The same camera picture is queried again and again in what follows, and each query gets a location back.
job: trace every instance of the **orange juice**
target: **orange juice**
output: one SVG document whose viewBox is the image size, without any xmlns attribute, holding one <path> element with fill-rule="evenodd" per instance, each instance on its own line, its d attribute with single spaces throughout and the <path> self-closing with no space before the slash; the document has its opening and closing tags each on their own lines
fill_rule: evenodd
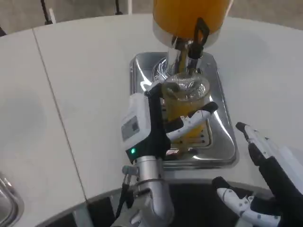
<svg viewBox="0 0 303 227">
<path fill-rule="evenodd" d="M 208 80 L 200 73 L 189 75 L 181 72 L 168 77 L 162 84 L 168 121 L 188 116 L 190 112 L 204 106 L 209 87 Z M 203 126 L 198 125 L 183 138 L 196 138 L 202 129 Z"/>
<path fill-rule="evenodd" d="M 202 17 L 210 34 L 219 30 L 231 0 L 154 0 L 153 17 L 166 32 L 193 39 L 198 17 Z"/>
<path fill-rule="evenodd" d="M 189 112 L 197 110 L 204 105 L 204 100 L 196 101 L 178 101 L 168 97 L 164 97 L 168 121 L 174 120 L 180 116 L 187 116 Z M 203 129 L 202 125 L 198 125 L 192 129 L 183 138 L 194 138 L 197 137 Z"/>
</svg>

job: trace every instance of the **glass cup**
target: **glass cup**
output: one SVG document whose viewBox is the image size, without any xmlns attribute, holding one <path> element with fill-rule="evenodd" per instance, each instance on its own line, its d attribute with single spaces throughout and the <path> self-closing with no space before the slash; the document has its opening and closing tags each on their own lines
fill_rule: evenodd
<svg viewBox="0 0 303 227">
<path fill-rule="evenodd" d="M 206 104 L 208 91 L 209 82 L 201 73 L 181 72 L 167 78 L 162 84 L 162 93 L 168 121 L 200 109 Z M 203 126 L 198 125 L 182 138 L 195 138 L 202 129 Z"/>
</svg>

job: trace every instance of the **sink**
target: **sink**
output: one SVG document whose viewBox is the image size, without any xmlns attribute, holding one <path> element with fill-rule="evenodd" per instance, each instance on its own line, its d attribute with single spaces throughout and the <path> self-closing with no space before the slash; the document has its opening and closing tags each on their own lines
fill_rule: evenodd
<svg viewBox="0 0 303 227">
<path fill-rule="evenodd" d="M 23 214 L 24 203 L 7 178 L 0 173 L 0 227 L 12 227 Z"/>
</svg>

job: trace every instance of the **chair leg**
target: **chair leg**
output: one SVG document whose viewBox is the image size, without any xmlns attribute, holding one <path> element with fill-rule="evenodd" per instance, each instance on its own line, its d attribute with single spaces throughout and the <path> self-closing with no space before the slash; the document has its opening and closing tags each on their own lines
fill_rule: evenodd
<svg viewBox="0 0 303 227">
<path fill-rule="evenodd" d="M 2 28 L 0 27 L 0 37 L 5 35 L 6 35 L 5 31 L 3 31 Z"/>
</svg>

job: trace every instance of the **juice dispenser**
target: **juice dispenser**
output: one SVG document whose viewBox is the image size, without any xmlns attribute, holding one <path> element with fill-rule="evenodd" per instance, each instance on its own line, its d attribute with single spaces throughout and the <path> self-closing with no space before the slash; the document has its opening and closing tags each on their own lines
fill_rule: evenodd
<svg viewBox="0 0 303 227">
<path fill-rule="evenodd" d="M 166 168 L 218 167 L 236 158 L 216 61 L 204 52 L 204 47 L 218 38 L 231 4 L 231 0 L 154 0 L 153 33 L 168 51 L 136 55 L 131 62 L 131 93 L 144 92 L 152 82 L 162 80 L 164 85 L 177 83 L 180 91 L 191 85 L 191 94 L 202 94 L 201 99 L 182 103 L 171 101 L 163 91 L 164 121 L 210 101 L 219 106 L 206 123 L 173 142 L 164 162 Z"/>
</svg>

